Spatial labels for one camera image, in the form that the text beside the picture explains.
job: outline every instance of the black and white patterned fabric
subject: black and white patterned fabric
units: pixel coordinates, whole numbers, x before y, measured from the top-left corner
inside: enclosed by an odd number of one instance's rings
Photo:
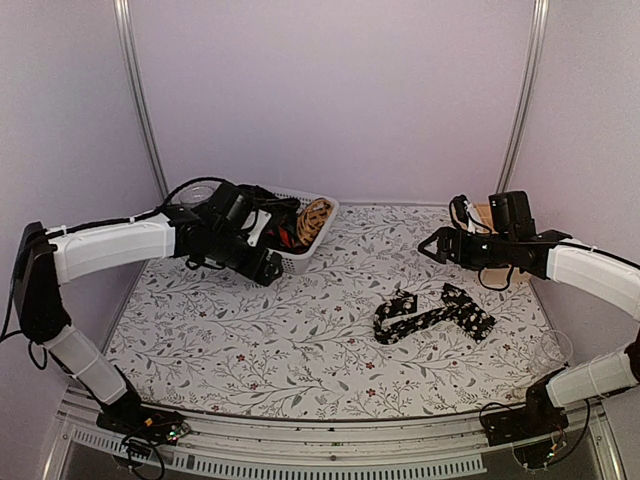
[[[444,307],[414,315],[418,311],[417,296],[397,290],[391,300],[376,309],[373,320],[375,339],[379,343],[391,345],[443,320],[455,322],[476,343],[484,340],[493,329],[495,319],[461,288],[445,283],[441,299]]]

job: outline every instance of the floral pattern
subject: floral pattern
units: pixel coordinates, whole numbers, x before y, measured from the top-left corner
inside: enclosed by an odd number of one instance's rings
[[[440,207],[343,207],[306,274],[261,287],[231,270],[152,261],[108,355],[143,397],[170,407],[279,418],[377,419],[513,403],[531,383],[531,346],[548,328],[526,283],[505,292],[440,265],[417,244],[448,224]],[[444,283],[496,325],[476,344],[452,322],[393,345],[373,312],[401,288],[418,310],[441,306]]]

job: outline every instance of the table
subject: table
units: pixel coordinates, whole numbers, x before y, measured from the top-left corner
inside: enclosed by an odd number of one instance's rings
[[[108,348],[146,401],[203,412],[313,420],[424,417],[514,403],[546,329],[528,283],[482,288],[475,273],[418,254],[443,207],[343,206],[304,275],[261,287],[181,259],[146,266]],[[497,323],[476,344],[442,322],[394,345],[372,314],[395,289],[441,306],[466,290]]]

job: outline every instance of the plastic basket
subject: plastic basket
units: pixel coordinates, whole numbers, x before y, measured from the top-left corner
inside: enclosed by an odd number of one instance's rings
[[[338,203],[337,200],[331,197],[327,197],[326,195],[316,195],[315,193],[299,192],[297,190],[289,190],[286,188],[278,188],[278,187],[263,186],[263,188],[269,190],[271,193],[273,193],[279,198],[293,197],[300,200],[300,210],[298,213],[302,212],[302,210],[304,210],[307,207],[307,205],[309,205],[314,200],[317,200],[318,198],[326,198],[333,205],[333,210],[331,211],[331,215],[329,215],[329,218],[327,219],[326,223],[322,226],[320,233],[318,233],[318,236],[309,247],[309,250],[307,250],[305,253],[302,253],[300,255],[295,255],[292,253],[281,252],[279,250],[276,250],[282,256],[282,268],[286,273],[292,273],[294,275],[302,275],[304,272],[307,271],[307,267],[311,262],[311,257],[313,257],[313,254],[316,252],[316,249],[322,244],[322,240],[324,240],[325,235],[331,228],[331,224],[333,223],[336,216],[338,215],[338,209],[340,208],[340,204]]]

